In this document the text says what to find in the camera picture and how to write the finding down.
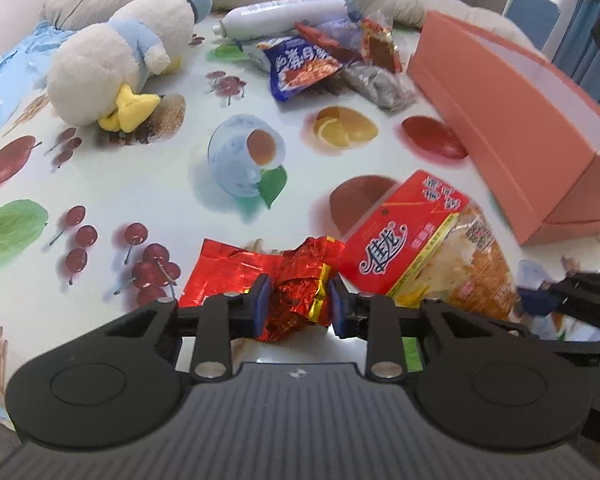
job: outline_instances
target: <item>plush toy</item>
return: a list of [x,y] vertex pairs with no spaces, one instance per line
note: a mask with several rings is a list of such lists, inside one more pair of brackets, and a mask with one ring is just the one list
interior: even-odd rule
[[173,72],[206,18],[211,0],[135,0],[65,41],[46,74],[46,91],[71,126],[98,121],[110,132],[132,132],[160,96],[138,94],[152,75]]

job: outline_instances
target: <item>yellow stripe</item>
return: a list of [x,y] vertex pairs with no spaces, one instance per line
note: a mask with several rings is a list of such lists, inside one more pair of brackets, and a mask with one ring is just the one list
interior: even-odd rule
[[392,298],[398,290],[400,290],[402,284],[406,281],[410,281],[414,278],[414,276],[420,272],[420,269],[427,261],[427,258],[431,256],[431,253],[438,248],[438,244],[446,238],[446,235],[449,234],[449,231],[454,227],[456,221],[458,220],[458,213],[451,213],[448,217],[445,218],[445,221],[442,222],[440,227],[433,233],[433,236],[429,239],[423,249],[418,253],[418,256],[414,258],[411,262],[411,265],[407,267],[407,270],[404,271],[403,275],[400,279],[394,283],[394,286],[389,290],[387,296]]
[[307,318],[309,321],[313,321],[314,323],[318,322],[318,318],[320,317],[320,311],[322,309],[322,304],[324,303],[324,298],[327,296],[327,291],[324,288],[324,285],[329,277],[329,273],[331,272],[331,267],[327,264],[322,264],[322,271],[320,272],[320,280],[318,280],[318,288],[314,294],[314,300],[312,301],[311,308],[309,309],[309,314]]

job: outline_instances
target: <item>ribbed gray panel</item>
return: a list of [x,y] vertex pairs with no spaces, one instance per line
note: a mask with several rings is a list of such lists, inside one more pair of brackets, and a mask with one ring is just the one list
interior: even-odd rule
[[459,444],[398,386],[368,382],[351,364],[245,364],[231,381],[194,388],[175,418],[129,446],[71,454],[26,444],[0,466],[0,480],[411,478],[600,480],[600,471],[566,445],[507,455]]

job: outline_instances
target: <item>white plastic bottle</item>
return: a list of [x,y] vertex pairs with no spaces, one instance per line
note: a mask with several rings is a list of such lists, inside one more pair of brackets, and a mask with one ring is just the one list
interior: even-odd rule
[[312,26],[346,15],[345,0],[276,0],[231,10],[213,31],[216,36],[248,41],[286,32],[297,22]]

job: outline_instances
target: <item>open cardboard box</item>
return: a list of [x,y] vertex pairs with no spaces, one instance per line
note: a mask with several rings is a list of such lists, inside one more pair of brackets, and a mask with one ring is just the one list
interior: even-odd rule
[[600,106],[548,60],[429,12],[407,72],[469,151],[520,244],[600,232]]

